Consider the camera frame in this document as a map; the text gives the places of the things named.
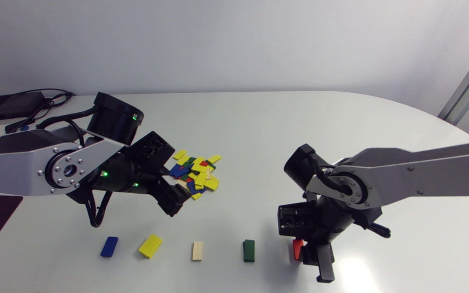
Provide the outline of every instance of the black cable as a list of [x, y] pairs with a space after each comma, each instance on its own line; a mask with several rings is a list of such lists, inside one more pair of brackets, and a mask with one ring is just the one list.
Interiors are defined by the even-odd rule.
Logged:
[[73, 122], [70, 119], [64, 120], [64, 122], [68, 122], [75, 129], [75, 131], [77, 132], [77, 136], [79, 137], [79, 144], [82, 145], [82, 147], [84, 148], [85, 147], [84, 135], [82, 134], [82, 131], [79, 128], [79, 125], [77, 125], [75, 122]]
[[97, 112], [98, 109], [99, 109], [98, 106], [93, 106], [92, 108], [90, 108], [88, 110], [85, 110], [85, 111], [82, 111], [82, 112], [72, 113], [72, 114], [62, 115], [62, 116], [57, 116], [57, 117], [50, 117], [50, 118], [46, 119], [45, 121], [37, 124], [35, 127], [38, 128], [38, 129], [45, 129], [46, 127], [48, 127], [48, 126], [50, 126], [54, 123], [57, 123], [57, 122], [72, 120], [72, 119], [78, 119], [78, 118], [82, 118], [82, 117], [92, 115], [93, 113]]
[[38, 119], [41, 119], [41, 118], [45, 117], [48, 114], [48, 112], [50, 112], [51, 109], [52, 109], [52, 107], [48, 108], [43, 115], [41, 115], [39, 117], [36, 117], [35, 120], [38, 120]]
[[367, 229], [381, 237], [390, 238], [390, 229], [380, 224], [372, 223]]
[[27, 119], [21, 120], [21, 121], [16, 122], [16, 123], [12, 123], [12, 124], [10, 124], [10, 125], [7, 125], [7, 126], [5, 127], [5, 132], [6, 132], [7, 134], [9, 134], [9, 133], [14, 133], [14, 132], [16, 132], [19, 128], [21, 128], [21, 127], [23, 127], [23, 126], [25, 126], [25, 125], [34, 123], [34, 122], [35, 122], [35, 118], [34, 118], [34, 117], [35, 117], [39, 112], [41, 112], [41, 110], [44, 110], [44, 107], [45, 107], [46, 105], [48, 105], [49, 103], [50, 103], [50, 101], [49, 101], [49, 100], [46, 100], [46, 101], [45, 101], [41, 106], [39, 106], [39, 107], [34, 111], [34, 113], [32, 113], [32, 115], [30, 115]]
[[[62, 106], [64, 105], [68, 100], [70, 100], [75, 94], [74, 93], [70, 93], [68, 91], [65, 91], [65, 90], [59, 90], [59, 91], [64, 91], [64, 93], [60, 93], [58, 95], [55, 95], [53, 98], [47, 98], [45, 99], [45, 102], [39, 106], [35, 111], [34, 113], [32, 113], [32, 115], [30, 115], [27, 119], [25, 120], [21, 120], [19, 122], [15, 122], [15, 123], [12, 123], [10, 125], [7, 125], [5, 127], [5, 132], [8, 134], [8, 133], [14, 133], [16, 132], [18, 129], [20, 129], [21, 127], [23, 126], [26, 126], [28, 124], [32, 124], [34, 123], [38, 118], [35, 118], [35, 116], [41, 111], [41, 110], [44, 110], [44, 109], [48, 109], [48, 111], [42, 115], [40, 118], [43, 118], [44, 116], [46, 116], [46, 114], [50, 111], [51, 108], [54, 108], [54, 107], [59, 107], [59, 106]], [[59, 102], [57, 104], [54, 103], [54, 100], [58, 99], [58, 98], [61, 98], [62, 96], [65, 96], [65, 100], [63, 100], [62, 102]]]
[[92, 225], [92, 227], [98, 228], [101, 225], [104, 218], [104, 213], [106, 212], [106, 206], [108, 206], [108, 202], [110, 202], [112, 194], [112, 191], [106, 191], [106, 193], [104, 193], [101, 205], [97, 208], [99, 210], [97, 214], [95, 214], [95, 198], [93, 198], [93, 195], [88, 199], [87, 202], [84, 203], [86, 206], [86, 211], [88, 212], [88, 217], [90, 219], [90, 225]]
[[350, 191], [350, 194], [352, 194], [352, 190], [350, 188], [346, 189], [343, 186], [338, 185], [336, 182], [330, 180], [325, 174], [323, 174], [322, 168], [318, 164], [318, 161], [314, 157], [314, 154], [310, 154], [307, 156], [309, 159], [309, 162], [311, 163], [312, 167], [314, 167], [314, 174], [318, 177], [318, 179], [325, 184], [328, 188], [334, 189], [336, 191], [339, 191], [340, 193], [344, 193], [346, 195], [349, 195], [348, 192]]

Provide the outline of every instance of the white table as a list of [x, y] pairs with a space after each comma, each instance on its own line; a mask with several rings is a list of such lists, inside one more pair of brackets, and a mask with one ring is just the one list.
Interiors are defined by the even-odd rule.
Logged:
[[[333, 242], [331, 284], [316, 282], [317, 267], [294, 261], [292, 237], [277, 228], [278, 206], [303, 201], [283, 172], [303, 143], [331, 162], [370, 147], [467, 143], [462, 130], [354, 93], [115, 96], [145, 113], [136, 139], [155, 130], [192, 156], [222, 155], [219, 188], [189, 200], [173, 218], [149, 195], [116, 193], [100, 228], [64, 195], [25, 198], [0, 233], [0, 293], [469, 291], [469, 198], [409, 198], [384, 207], [377, 223], [392, 230], [390, 239], [351, 225]], [[89, 108], [93, 98], [75, 97], [49, 117]], [[137, 249], [151, 233], [164, 242], [147, 259]], [[107, 236], [119, 237], [112, 258], [99, 256]], [[256, 241], [255, 263], [243, 262], [244, 239]], [[204, 242], [201, 262], [191, 261], [193, 241]]]

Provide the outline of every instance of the green block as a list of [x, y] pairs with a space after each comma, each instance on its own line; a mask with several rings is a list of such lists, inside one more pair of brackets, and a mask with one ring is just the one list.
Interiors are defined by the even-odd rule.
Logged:
[[216, 169], [216, 166], [215, 166], [215, 165], [213, 165], [213, 164], [211, 164], [211, 162], [210, 162], [210, 161], [207, 161], [207, 160], [205, 160], [205, 161], [207, 162], [207, 164], [208, 164], [208, 165], [210, 165], [211, 167], [213, 167], [213, 170], [214, 170], [214, 169]]
[[243, 261], [254, 262], [254, 241], [246, 239], [243, 242]]

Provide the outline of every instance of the yellow block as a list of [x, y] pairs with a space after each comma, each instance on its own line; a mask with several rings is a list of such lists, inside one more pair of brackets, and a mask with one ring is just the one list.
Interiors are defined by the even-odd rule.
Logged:
[[213, 176], [212, 174], [210, 176], [211, 176], [211, 179], [205, 180], [204, 186], [207, 189], [211, 189], [212, 191], [214, 191], [218, 187], [220, 180], [216, 179], [216, 177]]
[[184, 156], [187, 153], [188, 153], [188, 151], [186, 151], [186, 150], [180, 150], [173, 156], [173, 158], [176, 159], [176, 160], [180, 160], [180, 158], [182, 158], [182, 156]]
[[184, 165], [184, 163], [186, 163], [189, 160], [189, 158], [190, 158], [190, 156], [183, 155], [178, 159], [177, 164], [182, 166], [182, 165]]
[[197, 178], [195, 179], [195, 185], [204, 185], [204, 182], [206, 179], [207, 179], [207, 174], [205, 173], [198, 174]]
[[192, 197], [194, 200], [197, 200], [197, 199], [199, 199], [201, 196], [202, 196], [202, 194], [199, 192], [199, 193], [195, 193], [195, 194], [192, 195], [191, 197]]
[[207, 161], [209, 161], [211, 164], [214, 164], [214, 163], [220, 161], [221, 158], [222, 157], [220, 155], [214, 155], [214, 156], [208, 158]]
[[193, 164], [195, 164], [195, 166], [198, 166], [203, 161], [204, 161], [204, 157], [197, 157], [197, 159], [193, 161]]
[[200, 173], [206, 173], [207, 172], [206, 167], [200, 166], [200, 165], [197, 165], [197, 164], [194, 164], [193, 167], [191, 167], [191, 170], [197, 171], [197, 172], [200, 172]]
[[162, 239], [160, 237], [155, 234], [151, 234], [141, 245], [138, 251], [140, 251], [141, 254], [144, 254], [147, 258], [152, 258], [161, 243]]

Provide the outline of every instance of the pile of colored blocks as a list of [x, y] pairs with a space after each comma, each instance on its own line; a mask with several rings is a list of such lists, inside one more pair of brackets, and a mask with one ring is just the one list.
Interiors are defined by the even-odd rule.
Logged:
[[173, 158], [177, 160], [175, 167], [169, 172], [170, 176], [177, 179], [177, 185], [188, 191], [194, 200], [199, 199], [207, 190], [214, 191], [220, 180], [211, 173], [216, 169], [214, 163], [222, 157], [214, 155], [207, 160], [203, 157], [190, 157], [186, 150], [180, 150]]

